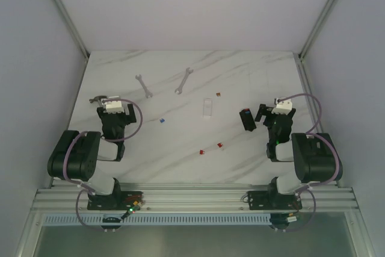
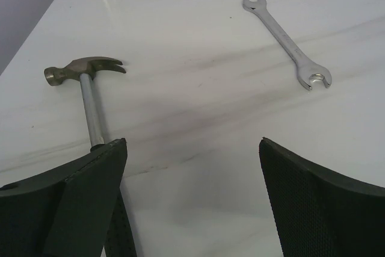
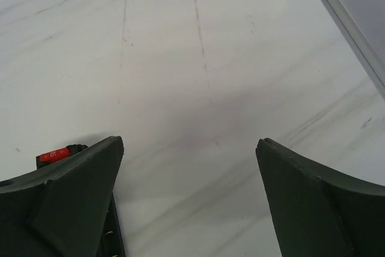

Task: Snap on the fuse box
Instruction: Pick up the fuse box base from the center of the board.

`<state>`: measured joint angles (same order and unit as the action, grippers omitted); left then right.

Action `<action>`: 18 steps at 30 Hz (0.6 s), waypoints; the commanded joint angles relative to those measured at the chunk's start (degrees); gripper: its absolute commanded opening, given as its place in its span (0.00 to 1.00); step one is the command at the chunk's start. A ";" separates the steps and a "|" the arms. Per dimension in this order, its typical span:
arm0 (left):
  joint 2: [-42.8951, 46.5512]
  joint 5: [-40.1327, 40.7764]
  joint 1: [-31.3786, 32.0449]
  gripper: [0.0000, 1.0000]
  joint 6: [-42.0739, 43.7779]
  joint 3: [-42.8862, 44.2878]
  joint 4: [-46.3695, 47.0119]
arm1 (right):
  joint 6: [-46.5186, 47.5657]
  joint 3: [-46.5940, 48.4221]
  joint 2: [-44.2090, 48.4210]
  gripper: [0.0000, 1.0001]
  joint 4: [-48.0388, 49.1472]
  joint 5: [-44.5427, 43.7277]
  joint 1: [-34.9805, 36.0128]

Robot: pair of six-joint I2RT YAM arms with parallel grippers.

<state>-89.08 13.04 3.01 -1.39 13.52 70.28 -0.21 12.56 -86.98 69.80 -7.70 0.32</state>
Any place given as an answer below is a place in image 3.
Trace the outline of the black fuse box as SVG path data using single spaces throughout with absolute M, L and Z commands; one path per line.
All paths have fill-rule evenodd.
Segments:
M 71 151 L 71 156 L 88 148 L 85 144 L 70 144 L 66 146 Z M 36 156 L 37 170 L 46 167 L 53 163 L 42 163 L 39 161 L 39 156 Z M 106 213 L 105 222 L 103 225 L 102 235 L 100 237 L 99 246 L 96 252 L 97 257 L 108 256 L 126 256 L 122 233 L 120 229 L 119 216 L 116 208 L 114 194 L 111 193 L 111 200 Z

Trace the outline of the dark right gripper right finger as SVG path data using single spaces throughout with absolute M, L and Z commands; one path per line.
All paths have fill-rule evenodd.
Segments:
M 256 158 L 282 256 L 384 256 L 384 187 L 265 138 Z

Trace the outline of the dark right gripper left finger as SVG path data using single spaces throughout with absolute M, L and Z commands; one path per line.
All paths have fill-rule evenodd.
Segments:
M 124 155 L 110 136 L 1 182 L 2 256 L 96 256 Z

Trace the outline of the red blade fuse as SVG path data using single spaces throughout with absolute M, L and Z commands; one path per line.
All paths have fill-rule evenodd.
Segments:
M 48 153 L 41 154 L 38 157 L 38 160 L 42 163 L 55 163 L 69 156 L 71 156 L 71 151 L 67 147 L 64 147 Z

